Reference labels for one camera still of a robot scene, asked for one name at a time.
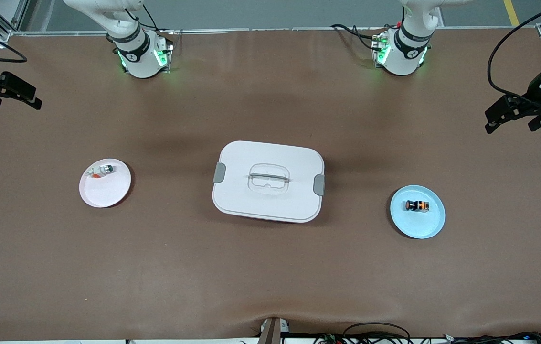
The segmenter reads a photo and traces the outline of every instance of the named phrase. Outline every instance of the table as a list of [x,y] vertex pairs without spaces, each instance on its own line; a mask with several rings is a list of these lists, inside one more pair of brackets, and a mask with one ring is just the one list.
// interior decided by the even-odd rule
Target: table
[[[505,33],[438,31],[407,77],[375,70],[344,33],[186,35],[172,72],[150,80],[122,73],[104,37],[13,37],[29,61],[0,72],[35,85],[43,108],[0,109],[0,340],[239,337],[269,316],[296,332],[541,331],[541,130],[484,131],[499,97],[487,57]],[[524,29],[494,77],[523,92],[539,70],[541,41]],[[215,209],[215,164],[235,140],[320,152],[320,215]],[[78,181],[105,157],[126,161],[134,186],[93,209]],[[388,218],[413,183],[445,203],[429,240]]]

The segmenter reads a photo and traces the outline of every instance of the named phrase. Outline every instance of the gray floor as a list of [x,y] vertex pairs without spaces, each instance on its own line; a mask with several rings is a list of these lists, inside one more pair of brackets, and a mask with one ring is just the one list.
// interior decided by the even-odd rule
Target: gray floor
[[[541,10],[541,0],[512,0],[520,21]],[[146,0],[161,28],[291,29],[327,27],[338,22],[383,26],[400,19],[396,0]],[[443,7],[445,26],[510,26],[503,0],[475,0]],[[29,9],[26,31],[94,31],[100,27],[62,0],[38,0]],[[142,22],[146,14],[137,12]]]

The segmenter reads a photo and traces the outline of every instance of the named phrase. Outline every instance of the yellow floor line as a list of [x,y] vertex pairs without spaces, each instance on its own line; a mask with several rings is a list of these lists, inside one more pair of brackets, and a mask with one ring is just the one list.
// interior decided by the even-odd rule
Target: yellow floor line
[[510,18],[510,24],[512,26],[519,25],[519,18],[517,18],[517,13],[514,11],[512,0],[504,0],[504,6],[506,6],[506,12],[508,12],[508,18]]

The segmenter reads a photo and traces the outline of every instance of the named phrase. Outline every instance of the small object on plate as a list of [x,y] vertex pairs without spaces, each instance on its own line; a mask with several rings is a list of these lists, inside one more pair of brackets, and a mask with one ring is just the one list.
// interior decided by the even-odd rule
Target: small object on plate
[[[404,204],[409,200],[429,203],[429,211],[405,211]],[[427,239],[437,235],[446,219],[445,206],[438,195],[420,185],[408,185],[397,190],[391,198],[390,213],[395,226],[415,239]]]
[[[90,178],[87,174],[94,167],[111,166],[113,172],[102,178]],[[102,159],[90,165],[80,178],[80,195],[85,204],[105,208],[117,204],[130,190],[130,169],[118,159]]]
[[111,165],[100,165],[89,168],[85,173],[92,178],[103,178],[107,174],[115,172],[115,169]]
[[408,211],[420,211],[425,213],[429,211],[429,202],[423,201],[406,201],[406,210]]

